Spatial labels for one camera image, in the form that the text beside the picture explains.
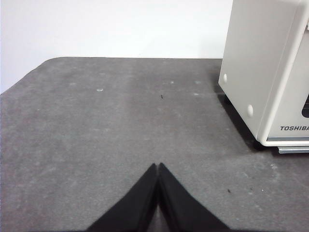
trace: toshiba logo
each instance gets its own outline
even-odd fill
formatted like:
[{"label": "toshiba logo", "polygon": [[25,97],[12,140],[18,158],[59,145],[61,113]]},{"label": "toshiba logo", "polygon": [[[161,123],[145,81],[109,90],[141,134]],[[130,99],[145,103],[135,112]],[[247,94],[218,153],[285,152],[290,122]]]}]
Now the toshiba logo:
[{"label": "toshiba logo", "polygon": [[281,131],[309,131],[309,126],[283,126],[280,127]]}]

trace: gray table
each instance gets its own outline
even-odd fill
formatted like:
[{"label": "gray table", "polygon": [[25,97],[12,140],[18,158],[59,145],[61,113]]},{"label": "gray table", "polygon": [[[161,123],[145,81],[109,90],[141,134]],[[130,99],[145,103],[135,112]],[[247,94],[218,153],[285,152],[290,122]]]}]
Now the gray table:
[{"label": "gray table", "polygon": [[[309,156],[252,148],[220,66],[55,58],[27,74],[1,96],[2,231],[85,229],[163,162],[231,228],[307,232]],[[167,231],[159,213],[149,230]]]}]

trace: white device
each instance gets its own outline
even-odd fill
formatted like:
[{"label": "white device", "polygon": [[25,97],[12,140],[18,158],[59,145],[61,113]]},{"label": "white device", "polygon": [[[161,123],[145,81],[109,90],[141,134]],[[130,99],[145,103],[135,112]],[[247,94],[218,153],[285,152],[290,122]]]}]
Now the white device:
[{"label": "white device", "polygon": [[257,141],[309,152],[309,0],[234,0],[219,85]]}]

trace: gray tabletop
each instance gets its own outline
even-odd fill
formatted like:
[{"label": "gray tabletop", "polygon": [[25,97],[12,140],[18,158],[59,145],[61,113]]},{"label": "gray tabletop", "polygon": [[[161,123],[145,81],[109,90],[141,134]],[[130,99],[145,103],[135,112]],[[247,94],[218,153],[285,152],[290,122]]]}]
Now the gray tabletop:
[{"label": "gray tabletop", "polygon": [[[163,162],[231,228],[307,232],[309,156],[254,150],[220,67],[55,58],[31,71],[1,95],[1,230],[83,230]],[[160,213],[149,230],[167,230]]]}]

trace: white wall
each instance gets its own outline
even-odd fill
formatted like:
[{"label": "white wall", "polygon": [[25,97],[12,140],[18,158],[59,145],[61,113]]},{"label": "white wall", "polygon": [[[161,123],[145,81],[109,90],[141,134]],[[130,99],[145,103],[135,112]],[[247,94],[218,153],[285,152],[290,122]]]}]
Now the white wall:
[{"label": "white wall", "polygon": [[62,56],[222,58],[232,0],[1,0],[1,92]]}]

